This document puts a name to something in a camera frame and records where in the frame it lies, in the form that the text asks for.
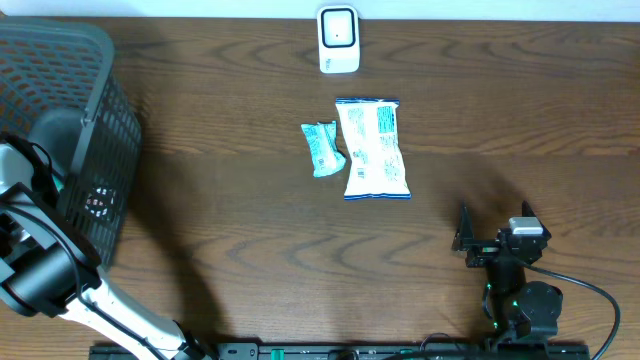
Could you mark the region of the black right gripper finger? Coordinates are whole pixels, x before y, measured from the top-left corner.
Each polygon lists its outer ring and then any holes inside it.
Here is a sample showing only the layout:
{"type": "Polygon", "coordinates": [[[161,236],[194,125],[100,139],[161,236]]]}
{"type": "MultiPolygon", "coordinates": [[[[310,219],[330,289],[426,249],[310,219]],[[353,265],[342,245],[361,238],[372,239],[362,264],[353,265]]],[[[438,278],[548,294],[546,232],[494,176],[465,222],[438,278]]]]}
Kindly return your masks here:
{"type": "Polygon", "coordinates": [[[551,239],[552,235],[551,232],[547,229],[547,227],[542,223],[542,221],[539,219],[539,217],[535,214],[534,210],[532,209],[531,205],[529,204],[528,201],[523,201],[522,205],[521,205],[521,212],[522,215],[524,217],[532,217],[535,218],[538,223],[540,224],[540,227],[542,228],[542,235],[547,238],[547,239],[551,239]]]}
{"type": "Polygon", "coordinates": [[[454,235],[451,249],[453,251],[467,251],[474,242],[474,232],[468,209],[461,204],[460,218],[454,235]]]}

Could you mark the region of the white blue snack bag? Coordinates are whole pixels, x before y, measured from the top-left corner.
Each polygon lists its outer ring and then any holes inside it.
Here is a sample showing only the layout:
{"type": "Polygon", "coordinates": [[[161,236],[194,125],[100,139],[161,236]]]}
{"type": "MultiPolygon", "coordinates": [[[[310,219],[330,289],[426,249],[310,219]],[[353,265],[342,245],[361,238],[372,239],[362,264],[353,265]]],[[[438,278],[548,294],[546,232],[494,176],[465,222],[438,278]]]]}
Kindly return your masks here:
{"type": "Polygon", "coordinates": [[[399,147],[399,105],[397,99],[384,98],[335,101],[351,161],[345,200],[411,198],[399,147]]]}

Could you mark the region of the teal snack packet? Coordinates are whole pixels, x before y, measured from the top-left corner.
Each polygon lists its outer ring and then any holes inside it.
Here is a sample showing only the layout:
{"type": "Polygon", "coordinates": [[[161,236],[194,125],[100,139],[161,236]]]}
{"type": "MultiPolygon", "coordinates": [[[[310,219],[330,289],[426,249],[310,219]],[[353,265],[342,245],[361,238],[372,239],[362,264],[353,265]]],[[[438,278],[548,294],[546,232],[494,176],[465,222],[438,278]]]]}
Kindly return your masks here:
{"type": "Polygon", "coordinates": [[[309,146],[315,178],[333,175],[344,168],[346,158],[336,145],[336,121],[302,124],[301,131],[309,146]]]}

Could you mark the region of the green white round tin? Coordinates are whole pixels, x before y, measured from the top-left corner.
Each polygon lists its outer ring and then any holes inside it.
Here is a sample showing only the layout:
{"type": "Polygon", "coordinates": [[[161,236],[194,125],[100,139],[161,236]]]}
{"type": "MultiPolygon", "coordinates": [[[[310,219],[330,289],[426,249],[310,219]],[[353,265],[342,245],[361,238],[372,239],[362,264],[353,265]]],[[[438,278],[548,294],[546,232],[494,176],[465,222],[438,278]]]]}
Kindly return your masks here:
{"type": "Polygon", "coordinates": [[[85,209],[97,218],[105,217],[114,203],[115,191],[111,188],[98,187],[87,196],[85,209]]]}

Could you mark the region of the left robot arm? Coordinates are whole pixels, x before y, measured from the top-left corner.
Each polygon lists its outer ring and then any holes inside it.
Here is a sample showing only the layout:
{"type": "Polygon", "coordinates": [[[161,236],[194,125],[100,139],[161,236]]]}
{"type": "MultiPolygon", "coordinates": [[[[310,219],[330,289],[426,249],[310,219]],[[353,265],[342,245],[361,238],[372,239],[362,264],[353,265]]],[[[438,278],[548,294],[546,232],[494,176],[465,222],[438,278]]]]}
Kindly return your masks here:
{"type": "Polygon", "coordinates": [[[214,359],[170,319],[113,284],[81,232],[55,209],[53,161],[40,145],[1,135],[1,299],[15,312],[87,326],[138,359],[214,359]]]}

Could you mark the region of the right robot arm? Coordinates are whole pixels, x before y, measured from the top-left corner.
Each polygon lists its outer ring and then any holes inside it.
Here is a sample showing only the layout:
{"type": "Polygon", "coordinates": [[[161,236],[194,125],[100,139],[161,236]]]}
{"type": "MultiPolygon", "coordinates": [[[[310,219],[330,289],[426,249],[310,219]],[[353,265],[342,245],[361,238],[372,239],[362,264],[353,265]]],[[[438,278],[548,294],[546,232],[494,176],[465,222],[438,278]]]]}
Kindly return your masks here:
{"type": "Polygon", "coordinates": [[[498,352],[509,347],[544,349],[558,333],[563,294],[555,286],[528,281],[525,268],[542,257],[551,233],[539,221],[528,203],[522,214],[512,217],[494,239],[475,237],[466,206],[461,207],[452,249],[466,254],[468,268],[483,268],[487,284],[483,311],[494,323],[495,333],[485,348],[498,352]]]}

